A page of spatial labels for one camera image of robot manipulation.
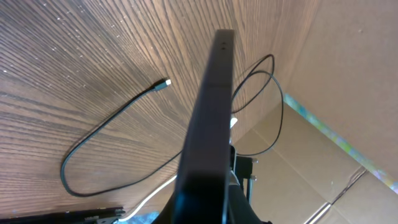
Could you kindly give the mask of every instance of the black cable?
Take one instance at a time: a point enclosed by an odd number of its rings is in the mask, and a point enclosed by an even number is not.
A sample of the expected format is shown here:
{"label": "black cable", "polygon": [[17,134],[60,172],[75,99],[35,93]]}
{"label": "black cable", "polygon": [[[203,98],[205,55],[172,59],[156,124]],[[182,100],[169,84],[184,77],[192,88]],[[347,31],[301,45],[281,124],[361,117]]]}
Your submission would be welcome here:
{"label": "black cable", "polygon": [[90,196],[95,196],[95,195],[99,195],[99,194],[103,194],[106,192],[110,192],[112,190],[119,190],[128,186],[132,186],[134,184],[137,184],[143,180],[146,180],[148,177],[152,176],[153,174],[155,174],[157,171],[159,171],[161,168],[163,168],[164,166],[166,166],[169,162],[171,162],[172,160],[174,160],[180,153],[177,153],[175,156],[173,156],[171,159],[169,159],[166,163],[164,163],[163,165],[161,165],[160,167],[158,167],[156,170],[152,171],[149,175],[133,182],[130,184],[126,184],[126,185],[122,185],[119,187],[113,187],[107,190],[101,190],[99,192],[94,192],[94,193],[87,193],[87,194],[83,194],[83,193],[78,193],[74,190],[72,190],[69,185],[68,182],[65,178],[65,168],[67,166],[67,163],[69,161],[69,159],[72,157],[72,155],[74,155],[75,152],[77,152],[77,150],[84,145],[84,143],[86,143],[88,140],[90,140],[93,136],[95,136],[96,134],[99,133],[99,131],[101,131],[107,124],[109,124],[114,118],[116,118],[117,116],[119,116],[121,113],[123,113],[123,111],[125,111],[127,108],[129,108],[132,104],[134,104],[138,99],[142,98],[143,96],[145,96],[146,94],[152,92],[152,91],[159,91],[162,90],[164,88],[166,88],[167,86],[169,86],[171,84],[170,80],[160,80],[159,82],[156,82],[155,84],[153,84],[150,88],[144,90],[143,92],[139,93],[137,96],[135,96],[134,98],[132,98],[131,100],[129,100],[125,105],[123,105],[120,109],[118,109],[114,114],[112,114],[108,119],[106,119],[101,125],[99,125],[93,132],[89,133],[89,135],[87,135],[87,137],[85,137],[83,140],[81,140],[69,153],[68,155],[63,159],[62,161],[62,165],[61,165],[61,181],[63,184],[63,187],[65,188],[65,190],[72,196],[76,196],[76,197],[90,197]]}
{"label": "black cable", "polygon": [[[267,58],[271,57],[272,58],[272,68],[271,68],[271,73],[263,71],[263,70],[258,70],[258,71],[254,71],[263,61],[265,61]],[[281,112],[281,118],[280,118],[280,126],[279,126],[279,131],[278,131],[278,135],[275,139],[275,141],[265,150],[255,153],[255,154],[238,154],[239,156],[255,156],[258,154],[262,154],[266,151],[268,151],[272,146],[274,146],[274,144],[276,143],[276,141],[279,138],[280,135],[280,130],[282,129],[282,122],[283,122],[283,115],[284,115],[284,97],[283,97],[283,92],[282,92],[282,88],[279,85],[279,82],[276,80],[276,78],[274,77],[274,68],[275,68],[275,58],[272,54],[266,55],[265,57],[263,57],[262,59],[260,59],[260,61],[253,67],[253,69],[249,72],[249,74],[246,76],[246,78],[238,85],[238,87],[235,89],[233,96],[232,96],[232,101],[235,99],[235,96],[237,95],[238,91],[241,89],[241,87],[244,85],[244,83],[253,75],[258,74],[258,73],[265,73],[268,74],[270,76],[270,78],[267,80],[266,84],[260,89],[260,91],[254,96],[252,97],[243,107],[241,107],[240,109],[236,110],[236,111],[232,111],[232,114],[235,114],[241,110],[243,110],[245,107],[247,107],[248,104],[250,104],[262,91],[263,89],[265,89],[265,87],[268,85],[268,83],[270,82],[271,78],[275,81],[275,83],[277,84],[279,91],[280,91],[280,96],[282,98],[282,112]],[[76,196],[76,197],[91,197],[91,196],[95,196],[95,195],[99,195],[99,194],[103,194],[106,192],[110,192],[113,190],[119,190],[119,189],[123,189],[125,187],[129,187],[132,186],[134,184],[138,184],[139,182],[148,179],[150,176],[154,175],[157,171],[161,170],[161,168],[163,168],[164,166],[166,166],[169,162],[171,162],[172,160],[174,160],[178,155],[181,154],[181,151],[179,153],[177,153],[176,155],[174,155],[172,158],[170,158],[167,162],[165,162],[164,164],[162,164],[160,167],[156,168],[154,171],[152,171],[149,175],[133,182],[130,184],[126,184],[126,185],[122,185],[119,187],[113,187],[110,189],[106,189],[106,190],[101,190],[99,192],[94,192],[94,193],[78,193],[74,190],[72,190],[69,185],[68,182],[66,180],[65,177],[65,168],[67,166],[67,163],[69,161],[69,159],[72,157],[72,155],[74,155],[74,153],[77,152],[77,150],[79,150],[79,148],[84,145],[87,141],[89,141],[93,136],[95,136],[96,134],[99,133],[99,131],[101,131],[107,124],[109,124],[114,118],[116,118],[117,116],[119,116],[123,111],[125,111],[128,107],[130,107],[132,104],[134,104],[138,99],[142,98],[143,96],[145,96],[146,94],[152,92],[152,91],[159,91],[162,90],[163,88],[166,88],[168,85],[170,84],[170,80],[160,80],[159,82],[153,84],[150,88],[144,90],[143,92],[139,93],[137,96],[135,96],[134,98],[132,98],[131,100],[129,100],[124,106],[122,106],[120,109],[118,109],[114,114],[112,114],[108,119],[106,119],[101,125],[99,125],[93,132],[89,133],[89,135],[87,135],[87,137],[85,137],[83,140],[81,140],[68,154],[67,156],[65,156],[64,160],[62,161],[62,165],[61,165],[61,181],[63,184],[63,187],[65,188],[65,190],[72,196]]]}
{"label": "black cable", "polygon": [[[272,67],[271,67],[271,73],[263,71],[263,70],[258,70],[258,71],[254,71],[263,61],[265,61],[267,58],[271,58],[272,59]],[[260,61],[253,67],[253,69],[249,72],[249,74],[244,78],[244,80],[238,85],[238,87],[235,89],[233,95],[232,95],[232,102],[235,99],[236,95],[238,94],[239,90],[242,88],[242,86],[244,85],[244,83],[253,75],[258,74],[258,73],[264,73],[269,75],[269,79],[266,81],[266,84],[260,89],[260,91],[254,95],[254,97],[252,97],[245,105],[243,105],[241,108],[232,111],[232,114],[235,114],[241,110],[243,110],[245,107],[247,107],[247,105],[249,105],[262,91],[263,89],[265,89],[265,87],[268,85],[269,81],[271,79],[273,79],[276,83],[276,85],[279,88],[279,92],[280,92],[280,98],[282,100],[281,103],[281,107],[282,107],[282,111],[280,113],[280,124],[279,124],[279,130],[278,130],[278,135],[276,136],[274,142],[265,150],[261,151],[261,152],[257,152],[254,154],[239,154],[237,153],[237,155],[239,156],[256,156],[256,155],[260,155],[262,153],[265,153],[266,151],[268,151],[270,148],[272,148],[275,143],[278,141],[279,136],[280,136],[280,131],[282,130],[282,123],[284,120],[284,93],[282,91],[282,88],[280,87],[280,84],[278,82],[278,80],[274,77],[274,70],[275,70],[275,57],[272,54],[266,55],[265,57],[263,57],[262,59],[260,59]]]}

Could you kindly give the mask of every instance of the wood grain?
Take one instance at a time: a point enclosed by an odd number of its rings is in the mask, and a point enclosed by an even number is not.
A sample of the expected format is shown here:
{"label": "wood grain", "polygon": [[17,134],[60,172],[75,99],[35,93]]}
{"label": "wood grain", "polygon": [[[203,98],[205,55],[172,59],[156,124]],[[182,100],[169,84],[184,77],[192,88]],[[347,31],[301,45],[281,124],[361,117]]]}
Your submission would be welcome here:
{"label": "wood grain", "polygon": [[[139,100],[67,166],[67,179],[79,192],[145,176],[182,148],[215,30],[236,31],[235,86],[269,53],[286,86],[317,5],[317,0],[1,1],[0,217],[135,206],[175,172],[177,160],[127,189],[75,198],[59,179],[65,153],[127,100],[170,77],[170,87]],[[251,78],[234,107],[266,78]],[[271,85],[236,114],[234,141],[278,101]]]}

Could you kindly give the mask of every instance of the cable plug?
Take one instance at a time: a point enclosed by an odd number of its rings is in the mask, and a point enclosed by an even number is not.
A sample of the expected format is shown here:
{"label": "cable plug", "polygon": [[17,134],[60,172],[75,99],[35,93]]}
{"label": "cable plug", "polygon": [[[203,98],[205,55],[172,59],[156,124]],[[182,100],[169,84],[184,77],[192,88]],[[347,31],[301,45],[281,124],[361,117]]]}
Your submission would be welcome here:
{"label": "cable plug", "polygon": [[172,81],[170,79],[161,79],[157,82],[155,82],[155,84],[153,85],[153,89],[155,91],[159,91],[159,90],[163,90],[164,88],[168,87],[170,84],[172,83]]}

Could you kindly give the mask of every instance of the black plastic part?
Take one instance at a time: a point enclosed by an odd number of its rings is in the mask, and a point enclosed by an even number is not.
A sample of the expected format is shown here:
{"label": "black plastic part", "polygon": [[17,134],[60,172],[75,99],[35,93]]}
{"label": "black plastic part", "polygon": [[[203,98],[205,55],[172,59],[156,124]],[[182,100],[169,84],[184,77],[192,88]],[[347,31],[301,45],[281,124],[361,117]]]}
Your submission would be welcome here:
{"label": "black plastic part", "polygon": [[172,194],[162,212],[156,217],[152,224],[171,224],[174,209],[175,194]]}
{"label": "black plastic part", "polygon": [[218,30],[182,150],[173,223],[226,223],[233,30]]}
{"label": "black plastic part", "polygon": [[235,170],[236,176],[242,179],[250,179],[252,172],[253,172],[252,159],[250,157],[237,156],[236,170]]}
{"label": "black plastic part", "polygon": [[112,224],[124,214],[122,207],[62,212],[0,220],[1,224]]}
{"label": "black plastic part", "polygon": [[238,185],[230,185],[228,195],[228,203],[233,211],[235,224],[262,224]]}
{"label": "black plastic part", "polygon": [[231,148],[230,152],[231,154],[229,155],[229,166],[232,169],[233,172],[235,172],[236,168],[236,150],[234,146],[229,146]]}

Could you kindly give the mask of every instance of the white cable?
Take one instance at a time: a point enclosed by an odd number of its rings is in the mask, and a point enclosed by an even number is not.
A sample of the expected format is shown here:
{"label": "white cable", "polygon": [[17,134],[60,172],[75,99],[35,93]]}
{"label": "white cable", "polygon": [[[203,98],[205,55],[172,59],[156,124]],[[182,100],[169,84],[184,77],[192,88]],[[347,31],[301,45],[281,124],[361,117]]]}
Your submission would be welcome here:
{"label": "white cable", "polygon": [[150,193],[150,195],[148,195],[148,197],[146,197],[129,216],[127,216],[126,218],[120,218],[119,222],[125,222],[125,221],[129,220],[130,218],[132,218],[134,215],[136,215],[136,213],[145,205],[145,203],[147,203],[147,201],[149,201],[150,198],[152,198],[160,190],[162,190],[164,187],[166,187],[169,183],[173,182],[176,177],[177,177],[177,175],[173,176],[172,178],[170,178],[170,180],[164,182],[160,187],[156,188],[156,190],[154,190],[152,193]]}

